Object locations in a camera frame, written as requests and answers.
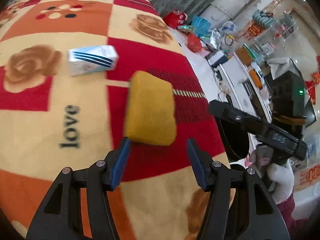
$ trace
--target rose pattern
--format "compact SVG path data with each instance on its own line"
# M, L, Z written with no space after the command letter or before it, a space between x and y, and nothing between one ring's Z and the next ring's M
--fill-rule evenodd
M173 41L167 25L156 17L138 14L135 19L132 19L130 26L135 32L158 43L170 44Z
M62 53L49 45L36 45L13 54L4 66L3 87L11 93L39 86L57 74Z
M234 188L230 190L229 208L233 202L235 192L236 190ZM209 198L210 192L203 192L202 189L198 189L192 194L191 201L186 208L189 233L184 240L196 240L202 225Z

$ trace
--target plastic bag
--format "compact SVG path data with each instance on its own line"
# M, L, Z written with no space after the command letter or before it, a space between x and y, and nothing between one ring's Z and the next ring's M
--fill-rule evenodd
M195 15L192 19L191 25L195 27L194 28L195 35L200 37L205 35L205 33L209 30L211 23Z
M206 32L204 36L201 36L200 39L204 41L210 48L219 49L221 43L221 34L217 29Z
M190 33L188 35L188 49L190 49L192 52L199 52L202 49L202 44L200 42L200 39L194 35L193 33Z

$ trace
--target blue stripe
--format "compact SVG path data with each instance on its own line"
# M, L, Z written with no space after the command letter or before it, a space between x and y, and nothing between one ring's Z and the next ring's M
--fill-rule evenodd
M96 57L89 57L89 56L76 55L76 54L73 54L72 56L73 57L80 57L80 58L89 58L89 59L95 60L95 61L103 63L103 64L107 64L107 65L111 65L113 63L113 62L109 62L109 61L106 61L106 60L103 60L100 58L96 58Z
M101 58L101 59L104 59L106 61L109 61L109 62L113 62L113 60L107 58L107 57L103 57L103 56L98 56L98 55L94 55L94 54L89 54L89 53L84 53L84 52L78 52L78 51L73 51L72 53L78 55L78 56L93 56L93 57L98 57L98 58Z
M84 60L84 61L87 61L87 62L90 62L90 63L94 63L94 64L97 64L97 65L100 65L100 66L103 66L103 67L107 67L107 68L110 68L111 67L111 63L110 64L103 64L101 62L98 62L98 61L93 61L93 60L90 60L88 58L84 58L84 57L74 57L76 59L81 59L81 60Z

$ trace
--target white shelf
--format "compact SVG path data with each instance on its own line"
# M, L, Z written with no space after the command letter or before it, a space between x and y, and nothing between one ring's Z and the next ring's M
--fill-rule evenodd
M266 101L262 98L262 96L261 96L261 94L260 94L260 90L257 88L257 86L256 86L256 84L254 83L252 77L249 75L248 68L247 68L245 65L243 65L243 63L242 63L241 60L238 58L238 56L236 55L236 53L234 53L233 56L237 59L239 65L242 67L244 73L247 75L247 77L248 77L250 83L252 84L252 87L253 87L255 93L257 94L258 99L259 99L259 101L260 101L260 103L261 103L261 105L262 105L263 112L264 112L264 114L265 114L268 122L271 123L272 118L271 118L271 114L270 114L270 112L269 112L269 109L268 109L267 106L266 106L267 103L266 103Z
M227 75L225 69L223 68L223 66L221 64L218 66L218 70L220 71L222 79L226 80L228 82L229 88L232 91L232 94L230 95L230 97L236 99L236 104L237 105L234 104L235 103L234 101L232 101L233 107L238 108L239 110L245 112L245 110L243 109L243 107L241 105L241 102L240 102L240 100L238 98L238 95L237 95L237 93L236 93L236 91L235 91L235 89L234 89L234 87L232 85L232 82L231 82L229 76ZM252 153L257 148L256 145L258 144L258 142L257 142L257 140L256 140L256 138L254 137L253 134L248 133L248 135L249 135L249 142L250 142L249 152L248 153Z

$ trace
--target box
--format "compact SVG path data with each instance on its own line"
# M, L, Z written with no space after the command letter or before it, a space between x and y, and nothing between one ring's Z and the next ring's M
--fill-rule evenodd
M247 67L250 66L250 64L253 62L253 58L250 56L250 53L247 51L245 47L237 49L236 54L243 63L243 65Z
M113 70L118 58L115 48L111 45L70 49L70 76Z

